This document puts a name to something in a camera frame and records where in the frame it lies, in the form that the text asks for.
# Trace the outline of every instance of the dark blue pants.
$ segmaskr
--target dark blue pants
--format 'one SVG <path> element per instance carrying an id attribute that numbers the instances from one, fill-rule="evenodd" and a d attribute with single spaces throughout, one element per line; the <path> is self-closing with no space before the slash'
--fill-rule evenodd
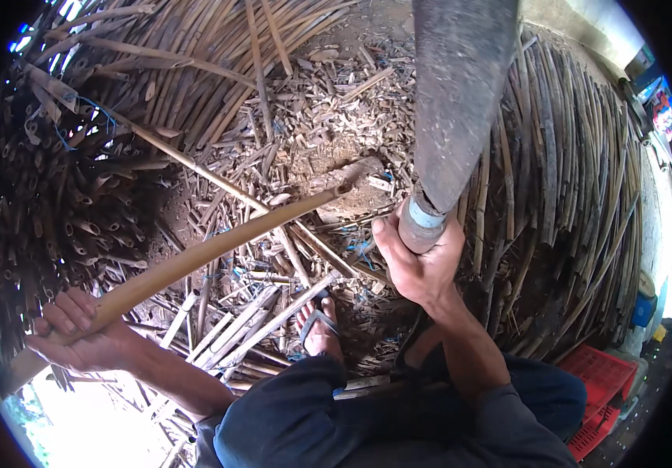
<path id="1" fill-rule="evenodd" d="M 425 366 L 447 377 L 442 348 Z M 572 435 L 585 410 L 580 379 L 552 365 L 505 356 L 512 385 L 538 422 L 560 438 Z M 473 424 L 473 410 L 454 388 L 425 393 L 407 386 L 397 394 L 333 399 L 346 371 L 329 356 L 293 364 L 235 401 L 217 427 L 216 454 L 225 467 L 337 465 L 371 442 L 433 440 L 449 443 Z"/>

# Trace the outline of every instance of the blue container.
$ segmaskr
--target blue container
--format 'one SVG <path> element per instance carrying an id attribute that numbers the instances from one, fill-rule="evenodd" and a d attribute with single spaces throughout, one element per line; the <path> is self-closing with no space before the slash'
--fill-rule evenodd
<path id="1" fill-rule="evenodd" d="M 648 326 L 648 322 L 656 312 L 658 297 L 646 297 L 638 292 L 638 299 L 635 301 L 635 310 L 632 312 L 632 323 L 640 326 Z"/>

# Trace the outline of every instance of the man's foot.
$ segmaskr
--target man's foot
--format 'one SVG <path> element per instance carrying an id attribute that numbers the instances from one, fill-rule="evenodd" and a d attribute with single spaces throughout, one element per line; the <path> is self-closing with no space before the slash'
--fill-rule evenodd
<path id="1" fill-rule="evenodd" d="M 336 304 L 333 302 L 333 299 L 325 297 L 321 302 L 321 307 L 323 314 L 335 323 Z M 302 332 L 304 323 L 314 311 L 315 303 L 310 301 L 300 312 L 297 312 L 294 324 L 297 327 L 297 332 Z M 322 320 L 316 320 L 312 324 L 310 332 L 304 337 L 302 346 L 311 356 L 317 356 L 325 351 L 326 354 L 332 356 L 337 361 L 343 362 L 343 353 L 341 352 L 341 344 L 338 342 L 338 337 Z"/>
<path id="2" fill-rule="evenodd" d="M 442 342 L 440 327 L 433 324 L 427 330 L 422 332 L 414 344 L 406 350 L 403 355 L 403 361 L 412 369 L 419 370 L 424 363 L 424 359 L 434 347 Z"/>

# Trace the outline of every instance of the forearm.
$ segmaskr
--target forearm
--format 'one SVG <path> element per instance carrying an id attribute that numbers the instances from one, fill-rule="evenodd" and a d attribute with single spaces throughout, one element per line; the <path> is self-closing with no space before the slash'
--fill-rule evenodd
<path id="1" fill-rule="evenodd" d="M 123 370 L 177 403 L 193 422 L 224 413 L 235 396 L 218 379 L 136 336 Z"/>
<path id="2" fill-rule="evenodd" d="M 454 285 L 424 308 L 440 327 L 450 378 L 463 398 L 476 401 L 483 392 L 510 383 L 502 353 Z"/>

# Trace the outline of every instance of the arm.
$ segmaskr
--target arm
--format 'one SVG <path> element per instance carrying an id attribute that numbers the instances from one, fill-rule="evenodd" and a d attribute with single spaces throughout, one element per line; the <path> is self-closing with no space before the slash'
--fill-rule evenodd
<path id="1" fill-rule="evenodd" d="M 465 242 L 463 229 L 449 216 L 437 244 L 415 255 L 398 235 L 400 213 L 398 207 L 387 220 L 373 222 L 375 241 L 398 292 L 424 307 L 439 327 L 447 368 L 459 394 L 476 401 L 483 392 L 510 383 L 510 376 L 502 353 L 453 283 Z"/>
<path id="2" fill-rule="evenodd" d="M 77 328 L 89 331 L 95 316 L 96 298 L 72 288 L 45 304 L 34 322 L 35 335 L 26 337 L 28 347 L 46 361 L 78 373 L 122 370 L 157 392 L 172 398 L 193 422 L 223 414 L 235 397 L 218 379 L 180 356 L 144 339 L 117 321 L 98 332 L 61 346 L 45 339 L 54 328 L 66 335 Z"/>

